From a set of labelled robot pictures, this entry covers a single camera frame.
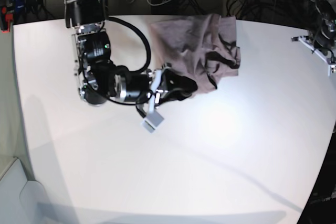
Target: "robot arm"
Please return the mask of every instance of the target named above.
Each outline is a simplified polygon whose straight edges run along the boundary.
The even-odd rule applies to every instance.
[[[108,17],[107,0],[65,0],[67,28],[73,28],[75,77],[80,97],[91,105],[110,101],[135,106],[150,132],[163,121],[159,105],[190,97],[197,90],[195,81],[177,75],[169,65],[151,71],[151,49],[146,37],[133,25]],[[104,29],[105,20],[132,29],[146,48],[146,63],[137,71],[116,66],[110,59],[111,43]]]

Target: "red object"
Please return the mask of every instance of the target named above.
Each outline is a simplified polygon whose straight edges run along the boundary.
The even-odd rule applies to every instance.
[[[6,34],[6,33],[9,33],[10,32],[10,24],[11,24],[11,22],[13,21],[13,13],[7,13],[6,14],[6,22],[8,23],[8,30],[6,30],[6,31],[2,31],[2,33],[4,33],[4,34]]]

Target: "crumpled fabric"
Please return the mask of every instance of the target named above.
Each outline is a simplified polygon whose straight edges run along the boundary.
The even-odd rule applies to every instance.
[[[238,75],[236,18],[217,14],[186,16],[151,24],[158,58],[194,80],[199,93],[217,89],[223,77]]]

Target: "gray cloth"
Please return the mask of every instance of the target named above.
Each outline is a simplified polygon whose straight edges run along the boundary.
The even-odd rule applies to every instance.
[[[151,28],[162,63],[196,81],[197,93],[214,91],[221,78],[238,75],[235,17],[187,16],[152,23]]]

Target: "white table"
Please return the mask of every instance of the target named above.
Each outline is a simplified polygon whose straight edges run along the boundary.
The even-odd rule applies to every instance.
[[[150,39],[148,22],[169,17],[121,18]],[[106,28],[113,61],[141,66],[132,31]],[[336,92],[323,62],[290,41],[304,30],[238,21],[237,31],[239,77],[160,107],[165,121],[149,134],[134,108],[80,101],[63,20],[15,26],[29,153],[52,202],[45,207],[62,223],[296,223],[328,148]]]

